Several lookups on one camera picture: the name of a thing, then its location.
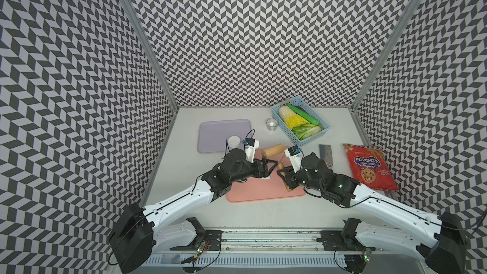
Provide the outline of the wooden rolling pin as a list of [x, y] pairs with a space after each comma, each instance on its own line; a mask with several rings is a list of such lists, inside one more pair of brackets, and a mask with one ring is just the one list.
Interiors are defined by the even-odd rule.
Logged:
[[[283, 144], [278, 144], [270, 148], [266, 148], [262, 151], [262, 156], [265, 159], [272, 159], [279, 162], [279, 166], [276, 172], [279, 169], [283, 169], [284, 167], [291, 166], [290, 160], [288, 157], [285, 156], [286, 146]], [[286, 191], [285, 185], [283, 180], [277, 175], [275, 172], [274, 175], [271, 176], [270, 180], [263, 180], [263, 184], [265, 185], [266, 194], [270, 197], [290, 197], [292, 192]]]

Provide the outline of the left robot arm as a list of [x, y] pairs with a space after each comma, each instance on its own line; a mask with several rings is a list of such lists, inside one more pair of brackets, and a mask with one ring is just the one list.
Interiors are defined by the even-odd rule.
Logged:
[[250, 178], [267, 178], [279, 162], [268, 159], [248, 160], [244, 150], [236, 148], [223, 161], [197, 177], [186, 190], [160, 202], [141, 207], [126, 205], [109, 234], [112, 249], [122, 273], [130, 273], [144, 264], [153, 249], [162, 243], [158, 233], [190, 211], [208, 205], [226, 195], [232, 185]]

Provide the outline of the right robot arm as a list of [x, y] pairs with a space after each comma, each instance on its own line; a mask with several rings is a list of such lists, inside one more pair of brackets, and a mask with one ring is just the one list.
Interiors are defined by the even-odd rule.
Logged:
[[380, 247], [422, 260], [436, 273], [463, 273], [467, 237], [460, 217], [421, 211], [360, 183], [334, 173], [314, 153], [304, 156], [300, 149], [285, 150], [291, 165], [278, 171], [286, 186], [302, 186], [317, 196], [345, 209], [356, 209], [379, 218], [392, 228], [368, 226], [356, 219], [346, 221], [344, 232], [364, 247]]

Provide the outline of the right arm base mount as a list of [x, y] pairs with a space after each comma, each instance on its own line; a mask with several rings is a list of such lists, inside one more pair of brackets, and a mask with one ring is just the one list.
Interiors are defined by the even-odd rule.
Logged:
[[362, 223], [360, 219], [348, 218], [344, 220], [344, 227], [341, 230], [321, 230], [316, 242], [320, 243], [327, 252], [365, 252], [366, 249], [376, 251], [375, 247], [365, 247], [358, 241], [356, 229], [360, 223]]

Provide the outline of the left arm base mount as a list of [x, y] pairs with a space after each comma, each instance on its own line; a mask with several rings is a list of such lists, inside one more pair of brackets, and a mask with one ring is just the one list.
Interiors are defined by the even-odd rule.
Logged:
[[179, 229], [176, 243], [169, 246], [171, 251], [195, 251], [204, 241], [207, 242], [208, 251], [221, 250], [222, 230], [205, 229], [195, 217], [187, 218]]

